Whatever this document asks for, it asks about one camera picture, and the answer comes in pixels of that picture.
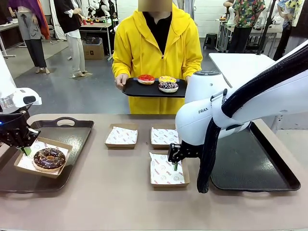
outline purple cardigan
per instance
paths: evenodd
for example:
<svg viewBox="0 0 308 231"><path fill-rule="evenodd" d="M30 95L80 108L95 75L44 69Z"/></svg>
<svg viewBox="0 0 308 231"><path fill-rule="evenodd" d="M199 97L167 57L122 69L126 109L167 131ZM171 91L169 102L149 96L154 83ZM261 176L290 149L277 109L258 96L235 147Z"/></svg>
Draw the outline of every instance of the purple cardigan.
<svg viewBox="0 0 308 231"><path fill-rule="evenodd" d="M44 24L44 16L39 8L38 0L9 0L8 5L14 10L17 10L19 6L30 9L38 18L39 26Z"/></svg>

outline gray shorts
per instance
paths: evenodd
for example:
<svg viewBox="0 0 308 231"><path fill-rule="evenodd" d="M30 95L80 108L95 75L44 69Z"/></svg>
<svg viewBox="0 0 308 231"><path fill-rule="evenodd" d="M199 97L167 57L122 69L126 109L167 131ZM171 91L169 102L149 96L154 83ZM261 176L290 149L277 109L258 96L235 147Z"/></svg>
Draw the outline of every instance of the gray shorts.
<svg viewBox="0 0 308 231"><path fill-rule="evenodd" d="M17 19L23 40L41 39L40 28L32 21L32 12L17 12Z"/></svg>

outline black stool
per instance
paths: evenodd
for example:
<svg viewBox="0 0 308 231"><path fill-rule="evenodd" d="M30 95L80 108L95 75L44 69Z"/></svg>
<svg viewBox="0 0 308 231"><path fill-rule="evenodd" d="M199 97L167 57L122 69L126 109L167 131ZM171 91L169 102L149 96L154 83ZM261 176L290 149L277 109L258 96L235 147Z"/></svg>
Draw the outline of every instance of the black stool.
<svg viewBox="0 0 308 231"><path fill-rule="evenodd" d="M206 34L204 44L203 44L203 49L204 47L209 48L209 49L214 49L216 46L216 41L217 41L217 34L215 33Z"/></svg>

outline orange fabric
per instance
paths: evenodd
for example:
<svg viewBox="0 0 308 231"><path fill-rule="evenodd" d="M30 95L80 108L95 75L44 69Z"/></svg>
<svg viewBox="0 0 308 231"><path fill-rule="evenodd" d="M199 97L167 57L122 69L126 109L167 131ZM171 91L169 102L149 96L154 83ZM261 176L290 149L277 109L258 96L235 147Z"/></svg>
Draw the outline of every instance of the orange fabric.
<svg viewBox="0 0 308 231"><path fill-rule="evenodd" d="M48 24L47 24L45 15L44 15L44 11L43 11L42 5L40 4L40 1L39 0L37 0L37 1L38 1L38 6L40 8L40 11L41 11L43 19L44 19L44 22L41 22L40 32L45 37L45 39L49 39L50 38L50 33L49 33Z"/></svg>

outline cardboard box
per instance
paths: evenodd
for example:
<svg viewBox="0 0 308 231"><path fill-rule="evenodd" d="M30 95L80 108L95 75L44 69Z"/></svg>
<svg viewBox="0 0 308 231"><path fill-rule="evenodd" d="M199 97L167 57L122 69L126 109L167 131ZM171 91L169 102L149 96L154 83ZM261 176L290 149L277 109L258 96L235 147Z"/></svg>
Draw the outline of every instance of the cardboard box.
<svg viewBox="0 0 308 231"><path fill-rule="evenodd" d="M40 175L40 176L45 176L45 177L50 177L50 178L54 178L55 179L55 178L57 178L62 173L63 169L65 168L67 160L68 160L69 155L70 155L70 152L73 149L73 146L72 145L68 145L66 143L61 143L61 142L58 142L58 141L53 141L53 140L49 140L49 139L46 139L46 138L42 138L42 137L38 137L37 140L68 150L67 155L65 157L66 162L63 165L63 167L59 170L58 174L54 175L54 174L51 174L49 172L40 172L40 171L35 171L35 170L31 170L31 169L27 169L27 168L23 168L23 167L17 166L18 163L20 162L23 154L24 154L23 152L21 152L20 155L18 156L18 158L16 159L16 161L14 163L14 166L15 166L15 168L18 171L22 171L22 172L26 172L26 173L31 173L31 174L35 174L35 175Z"/></svg>
<svg viewBox="0 0 308 231"><path fill-rule="evenodd" d="M170 144L155 144L152 141L152 128L154 129L171 129L175 130L175 124L152 124L151 126L151 144L154 149L169 149Z"/></svg>
<svg viewBox="0 0 308 231"><path fill-rule="evenodd" d="M103 40L101 39L99 44L83 43L83 52L85 54L85 59L103 59L105 56Z"/></svg>
<svg viewBox="0 0 308 231"><path fill-rule="evenodd" d="M111 131L113 130L113 127L119 127L119 128L125 128L125 129L130 129L130 130L134 130L138 132L138 124L111 124L109 126L109 130L105 139L105 145L108 148L130 148L130 149L134 149L138 140L138 136L137 136L137 140L136 143L134 144L115 144L115 143L106 143L109 134L111 133Z"/></svg>
<svg viewBox="0 0 308 231"><path fill-rule="evenodd" d="M150 151L153 154L166 155L166 161L168 160L168 151ZM183 188L187 187L187 185L191 182L189 178L188 165L186 159L182 160L182 170L184 176L183 184L152 184L154 188Z"/></svg>

